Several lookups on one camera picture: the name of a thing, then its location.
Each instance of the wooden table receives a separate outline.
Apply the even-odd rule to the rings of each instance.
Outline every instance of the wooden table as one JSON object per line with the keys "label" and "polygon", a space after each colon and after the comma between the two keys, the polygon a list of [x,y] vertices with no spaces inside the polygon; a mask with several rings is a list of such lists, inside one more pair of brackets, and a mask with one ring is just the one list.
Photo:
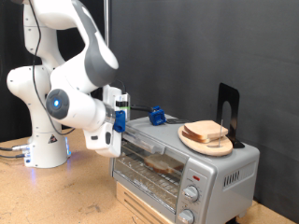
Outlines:
{"label": "wooden table", "polygon": [[[0,158],[0,223],[142,223],[117,201],[116,183],[108,175],[109,159],[86,149],[81,130],[69,134],[68,140],[72,156],[56,168],[26,168],[22,159]],[[9,141],[0,147],[26,141]],[[257,203],[238,222],[294,223]]]}

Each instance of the black stand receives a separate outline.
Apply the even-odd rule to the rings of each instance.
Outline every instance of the black stand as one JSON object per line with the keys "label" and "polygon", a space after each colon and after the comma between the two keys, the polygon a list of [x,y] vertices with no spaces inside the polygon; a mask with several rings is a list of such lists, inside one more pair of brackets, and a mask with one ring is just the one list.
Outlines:
{"label": "black stand", "polygon": [[236,221],[236,218],[234,217],[233,219],[226,222],[226,224],[239,224],[239,223]]}
{"label": "black stand", "polygon": [[240,94],[239,94],[238,90],[236,90],[230,86],[227,86],[223,83],[220,84],[216,122],[221,124],[223,105],[227,101],[232,108],[230,130],[228,132],[227,137],[233,143],[234,148],[245,147],[241,142],[239,142],[235,138],[236,124],[237,124],[237,113],[238,113],[238,108],[239,108],[239,99],[240,99]]}

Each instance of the control knob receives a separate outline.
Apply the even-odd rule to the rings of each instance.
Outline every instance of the control knob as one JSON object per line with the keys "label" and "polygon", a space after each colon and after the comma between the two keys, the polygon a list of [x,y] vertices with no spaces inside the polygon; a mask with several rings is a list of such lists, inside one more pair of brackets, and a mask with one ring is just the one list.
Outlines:
{"label": "control knob", "polygon": [[184,210],[178,214],[178,220],[180,220],[184,224],[193,224],[194,216],[190,210]]}
{"label": "control knob", "polygon": [[182,194],[188,201],[190,201],[192,203],[194,203],[198,199],[198,196],[199,196],[197,188],[193,187],[193,186],[190,186],[190,187],[187,187],[186,189],[184,189],[182,191]]}

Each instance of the silver toaster oven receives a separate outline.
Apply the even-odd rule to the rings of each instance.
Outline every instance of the silver toaster oven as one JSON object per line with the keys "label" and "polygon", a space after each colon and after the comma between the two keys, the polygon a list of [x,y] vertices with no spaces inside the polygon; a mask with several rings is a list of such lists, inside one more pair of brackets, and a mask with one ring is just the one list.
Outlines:
{"label": "silver toaster oven", "polygon": [[129,121],[121,156],[110,161],[113,177],[173,223],[223,224],[244,216],[252,204],[259,150],[245,145],[223,157],[203,155],[180,141],[181,125]]}

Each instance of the blue clamp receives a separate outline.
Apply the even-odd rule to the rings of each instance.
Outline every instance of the blue clamp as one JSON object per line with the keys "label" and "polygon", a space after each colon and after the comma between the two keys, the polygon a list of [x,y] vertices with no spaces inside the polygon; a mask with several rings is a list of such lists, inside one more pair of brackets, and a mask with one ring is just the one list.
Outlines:
{"label": "blue clamp", "polygon": [[153,107],[153,112],[149,112],[149,120],[154,126],[165,123],[164,111],[158,105]]}
{"label": "blue clamp", "polygon": [[115,123],[113,129],[118,133],[123,133],[125,131],[125,112],[115,111]]}

